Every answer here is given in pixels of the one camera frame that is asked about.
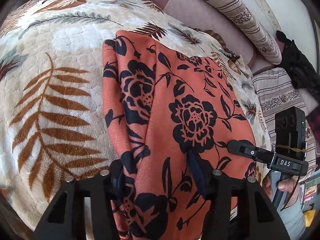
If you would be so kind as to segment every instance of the camera lens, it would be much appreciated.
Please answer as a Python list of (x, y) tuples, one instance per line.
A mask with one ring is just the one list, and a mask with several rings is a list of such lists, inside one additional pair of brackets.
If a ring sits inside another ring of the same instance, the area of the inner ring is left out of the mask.
[(279, 119), (276, 120), (276, 128), (279, 128), (281, 126), (281, 122)]
[(287, 125), (288, 125), (288, 120), (287, 120), (286, 117), (284, 117), (284, 118), (282, 119), (282, 128), (286, 128)]
[(290, 126), (293, 126), (294, 125), (294, 116), (290, 116), (290, 119), (289, 119), (289, 124)]

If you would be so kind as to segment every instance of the orange floral fabric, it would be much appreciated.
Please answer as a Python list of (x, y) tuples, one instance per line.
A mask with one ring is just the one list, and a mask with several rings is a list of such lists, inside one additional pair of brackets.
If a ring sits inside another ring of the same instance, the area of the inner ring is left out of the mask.
[(210, 202), (197, 191), (186, 152), (234, 178), (255, 172), (226, 148), (232, 139), (255, 145), (232, 86), (210, 57), (127, 31), (104, 42), (103, 66), (105, 120), (125, 174), (123, 199), (113, 202), (121, 238), (196, 239)]

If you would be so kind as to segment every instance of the bedspread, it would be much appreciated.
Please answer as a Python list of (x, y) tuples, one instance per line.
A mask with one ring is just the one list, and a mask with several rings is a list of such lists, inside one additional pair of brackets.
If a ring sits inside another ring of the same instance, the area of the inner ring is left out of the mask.
[[(255, 144), (271, 149), (251, 71), (208, 34), (149, 0), (31, 0), (0, 29), (0, 186), (31, 229), (67, 175), (91, 177), (118, 158), (101, 89), (102, 44), (119, 30), (187, 58), (210, 57), (231, 84)], [(267, 172), (252, 163), (247, 175), (261, 182)]]

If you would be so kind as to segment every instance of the gray handle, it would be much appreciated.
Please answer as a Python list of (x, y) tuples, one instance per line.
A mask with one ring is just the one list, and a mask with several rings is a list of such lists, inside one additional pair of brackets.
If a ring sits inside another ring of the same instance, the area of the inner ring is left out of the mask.
[(281, 172), (279, 171), (272, 171), (272, 170), (269, 171), (268, 174), (271, 181), (270, 187), (273, 190), (271, 201), (274, 204), (274, 207), (277, 209), (277, 212), (279, 213), (284, 206), (284, 202), (287, 197), (287, 192), (282, 192), (278, 190), (278, 183), (283, 179), (290, 178), (290, 176), (287, 174), (281, 174)]

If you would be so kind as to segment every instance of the plaid fabric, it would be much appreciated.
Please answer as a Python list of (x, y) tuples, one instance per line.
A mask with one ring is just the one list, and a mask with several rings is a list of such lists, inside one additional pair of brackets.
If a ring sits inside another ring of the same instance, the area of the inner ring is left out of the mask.
[(318, 143), (320, 143), (320, 106), (317, 106), (307, 117), (310, 128)]

